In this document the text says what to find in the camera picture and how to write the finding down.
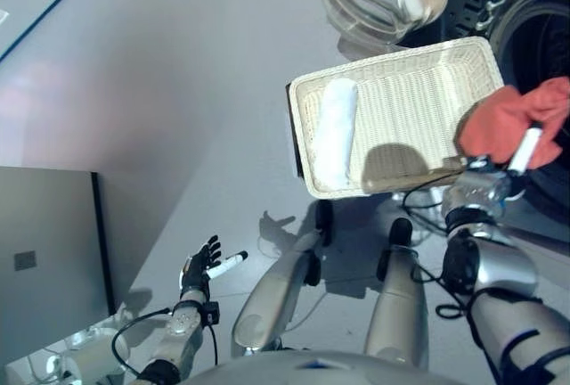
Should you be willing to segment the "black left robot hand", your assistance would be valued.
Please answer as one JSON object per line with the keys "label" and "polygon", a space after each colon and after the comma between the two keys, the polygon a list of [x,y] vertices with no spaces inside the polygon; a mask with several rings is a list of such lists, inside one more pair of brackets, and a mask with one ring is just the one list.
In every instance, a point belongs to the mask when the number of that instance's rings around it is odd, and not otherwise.
{"label": "black left robot hand", "polygon": [[198,252],[189,256],[179,274],[180,299],[192,291],[201,292],[209,300],[209,282],[226,274],[248,258],[245,250],[222,258],[217,235],[210,237]]}

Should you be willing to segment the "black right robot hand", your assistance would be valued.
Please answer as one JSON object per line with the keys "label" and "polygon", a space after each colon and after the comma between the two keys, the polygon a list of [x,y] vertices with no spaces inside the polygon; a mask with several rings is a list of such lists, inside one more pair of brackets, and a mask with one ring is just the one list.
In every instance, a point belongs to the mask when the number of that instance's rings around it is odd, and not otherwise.
{"label": "black right robot hand", "polygon": [[467,156],[467,170],[493,172],[503,169],[515,176],[522,176],[529,167],[533,154],[542,137],[542,124],[532,121],[518,138],[515,147],[504,148],[502,130],[492,130],[481,139],[484,152]]}

